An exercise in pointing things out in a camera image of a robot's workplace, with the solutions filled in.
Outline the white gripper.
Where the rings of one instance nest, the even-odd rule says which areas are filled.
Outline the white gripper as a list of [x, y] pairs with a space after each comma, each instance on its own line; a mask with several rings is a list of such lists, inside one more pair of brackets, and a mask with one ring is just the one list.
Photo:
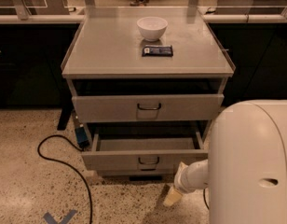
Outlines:
[[170, 187], [163, 202], [164, 206], [173, 206], [182, 199], [183, 193], [194, 191], [192, 185], [188, 181], [187, 171], [188, 166], [185, 163], [180, 162], [177, 173], [174, 177], [174, 187]]

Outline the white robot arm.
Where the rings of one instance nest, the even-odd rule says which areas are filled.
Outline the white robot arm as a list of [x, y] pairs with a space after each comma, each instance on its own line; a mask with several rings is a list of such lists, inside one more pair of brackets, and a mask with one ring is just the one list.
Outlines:
[[197, 189], [209, 190], [210, 224], [287, 224], [287, 100], [227, 107], [208, 158], [179, 164], [164, 204]]

